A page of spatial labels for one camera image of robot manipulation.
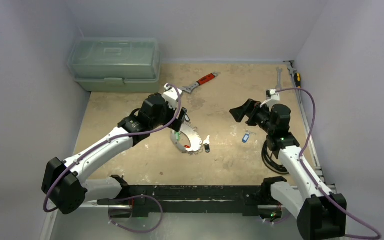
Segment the key with green tag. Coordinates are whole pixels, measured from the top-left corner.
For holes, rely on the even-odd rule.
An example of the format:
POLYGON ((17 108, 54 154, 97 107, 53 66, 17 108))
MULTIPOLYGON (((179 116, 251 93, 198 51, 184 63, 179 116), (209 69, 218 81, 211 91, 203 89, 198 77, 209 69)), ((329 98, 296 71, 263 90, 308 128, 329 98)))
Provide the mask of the key with green tag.
POLYGON ((179 132, 174 133, 176 141, 179 142, 181 140, 181 134, 179 132))

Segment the key with blue tag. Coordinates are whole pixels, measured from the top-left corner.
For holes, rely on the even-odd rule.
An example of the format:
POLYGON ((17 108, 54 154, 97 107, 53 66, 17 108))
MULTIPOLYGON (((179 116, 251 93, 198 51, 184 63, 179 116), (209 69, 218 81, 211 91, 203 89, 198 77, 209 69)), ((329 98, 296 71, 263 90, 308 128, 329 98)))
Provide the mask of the key with blue tag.
POLYGON ((242 143, 247 143, 247 142, 249 141, 251 135, 256 135, 256 133, 251 132, 251 131, 249 131, 249 130, 246 130, 246 131, 245 131, 245 134, 244 134, 244 136, 243 136, 243 138, 242 138, 242 143))

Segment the key with white tag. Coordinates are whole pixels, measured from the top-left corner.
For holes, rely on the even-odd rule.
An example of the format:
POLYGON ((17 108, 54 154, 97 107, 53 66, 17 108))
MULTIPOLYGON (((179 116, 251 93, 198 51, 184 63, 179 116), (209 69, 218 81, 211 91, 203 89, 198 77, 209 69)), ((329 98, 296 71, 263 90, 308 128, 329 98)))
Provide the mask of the key with white tag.
POLYGON ((210 135, 207 135, 207 137, 206 137, 205 140, 203 141, 203 144, 204 144, 204 145, 209 145, 209 144, 210 144, 210 135))

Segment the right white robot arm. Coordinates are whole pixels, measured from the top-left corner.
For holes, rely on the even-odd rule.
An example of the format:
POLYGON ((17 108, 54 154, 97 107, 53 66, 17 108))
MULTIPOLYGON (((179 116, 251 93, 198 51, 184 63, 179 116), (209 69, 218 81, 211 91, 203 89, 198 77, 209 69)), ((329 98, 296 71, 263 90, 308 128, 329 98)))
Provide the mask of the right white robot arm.
POLYGON ((347 201, 335 194, 311 168, 295 136, 290 132, 291 110, 283 104, 268 107, 248 99, 242 106, 230 109, 237 123, 244 117, 246 124, 266 132, 267 148, 274 154, 294 180, 297 190, 279 181, 261 189, 260 196, 268 204, 280 202, 296 219, 304 240, 326 240, 346 233, 347 201))

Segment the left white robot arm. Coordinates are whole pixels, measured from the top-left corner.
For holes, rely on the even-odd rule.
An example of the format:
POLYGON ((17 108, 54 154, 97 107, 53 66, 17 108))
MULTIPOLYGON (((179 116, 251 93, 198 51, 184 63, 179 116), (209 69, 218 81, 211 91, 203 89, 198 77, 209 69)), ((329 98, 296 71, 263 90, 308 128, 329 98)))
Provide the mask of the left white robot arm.
POLYGON ((181 107, 181 93, 174 90, 149 95, 100 141, 84 151, 60 160, 51 159, 45 169, 42 191, 46 195, 43 210, 67 215, 84 202, 111 199, 118 205, 129 199, 128 184, 119 176, 89 180, 89 177, 118 154, 135 147, 151 134, 165 128, 180 130, 187 112, 181 107), (48 201, 54 204, 51 210, 48 201))

